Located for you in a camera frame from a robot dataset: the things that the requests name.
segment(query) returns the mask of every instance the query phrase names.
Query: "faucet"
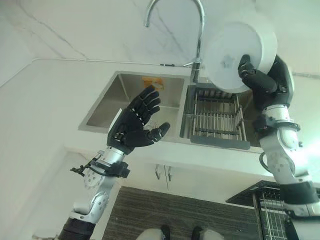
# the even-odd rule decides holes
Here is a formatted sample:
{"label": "faucet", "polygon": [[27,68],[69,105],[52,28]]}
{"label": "faucet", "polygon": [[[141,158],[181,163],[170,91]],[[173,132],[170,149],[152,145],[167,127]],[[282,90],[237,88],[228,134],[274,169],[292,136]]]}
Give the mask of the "faucet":
{"label": "faucet", "polygon": [[[146,28],[148,28],[150,25],[151,12],[158,1],[159,0],[151,0],[147,9],[146,9],[146,14],[145,14],[145,19],[144,19],[144,26]],[[200,68],[201,68],[201,62],[202,62],[202,60],[200,58],[200,51],[201,51],[202,35],[204,32],[204,28],[205,28],[205,10],[204,10],[204,7],[203,7],[200,0],[192,0],[192,1],[195,3],[195,5],[198,9],[199,15],[200,15],[200,28],[199,28],[199,33],[198,33],[198,43],[196,46],[195,59],[193,60],[193,62],[187,63],[183,66],[186,67],[186,66],[192,65],[190,80],[194,83],[197,83],[199,80],[199,76],[200,76]]]}

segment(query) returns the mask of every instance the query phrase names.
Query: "metal grill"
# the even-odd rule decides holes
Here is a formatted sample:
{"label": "metal grill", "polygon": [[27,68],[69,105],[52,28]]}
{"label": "metal grill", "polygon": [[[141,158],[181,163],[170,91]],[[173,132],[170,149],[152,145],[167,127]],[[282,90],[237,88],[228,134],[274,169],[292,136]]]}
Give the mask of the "metal grill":
{"label": "metal grill", "polygon": [[247,141],[243,118],[236,94],[217,89],[195,93],[192,135]]}
{"label": "metal grill", "polygon": [[285,222],[288,220],[288,216],[283,210],[279,190],[264,188],[259,198],[264,239],[286,240]]}

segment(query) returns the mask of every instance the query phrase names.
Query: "orange label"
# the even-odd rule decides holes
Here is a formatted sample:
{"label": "orange label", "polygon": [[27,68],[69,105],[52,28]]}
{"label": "orange label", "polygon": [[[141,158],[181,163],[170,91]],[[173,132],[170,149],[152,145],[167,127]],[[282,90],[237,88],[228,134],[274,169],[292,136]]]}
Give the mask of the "orange label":
{"label": "orange label", "polygon": [[160,77],[150,77],[150,76],[143,76],[142,77],[144,88],[149,87],[150,85],[153,85],[155,90],[161,91],[164,90],[164,83]]}

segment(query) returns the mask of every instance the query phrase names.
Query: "cabinet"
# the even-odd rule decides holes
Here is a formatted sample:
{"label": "cabinet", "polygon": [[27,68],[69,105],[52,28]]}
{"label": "cabinet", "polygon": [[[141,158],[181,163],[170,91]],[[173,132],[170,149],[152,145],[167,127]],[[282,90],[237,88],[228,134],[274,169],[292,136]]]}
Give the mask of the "cabinet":
{"label": "cabinet", "polygon": [[132,161],[123,185],[225,204],[226,200],[260,180],[260,175],[217,168],[180,167]]}
{"label": "cabinet", "polygon": [[130,174],[123,182],[123,186],[161,193],[168,192],[164,165],[139,161],[131,161],[128,164]]}

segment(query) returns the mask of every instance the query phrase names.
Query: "metal rack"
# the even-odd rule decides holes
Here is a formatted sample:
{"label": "metal rack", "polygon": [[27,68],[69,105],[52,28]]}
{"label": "metal rack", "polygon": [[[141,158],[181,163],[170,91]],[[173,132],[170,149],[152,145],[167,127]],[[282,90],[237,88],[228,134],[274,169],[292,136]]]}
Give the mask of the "metal rack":
{"label": "metal rack", "polygon": [[198,90],[195,93],[192,134],[247,141],[238,96],[214,89]]}
{"label": "metal rack", "polygon": [[216,88],[196,87],[193,93],[192,143],[249,149],[239,97]]}
{"label": "metal rack", "polygon": [[259,181],[226,202],[254,207],[259,240],[287,240],[285,223],[289,218],[284,211],[277,183]]}
{"label": "metal rack", "polygon": [[257,195],[259,202],[256,211],[259,212],[259,227],[262,229],[262,240],[287,240],[285,222],[288,216],[283,210],[278,189],[263,188]]}

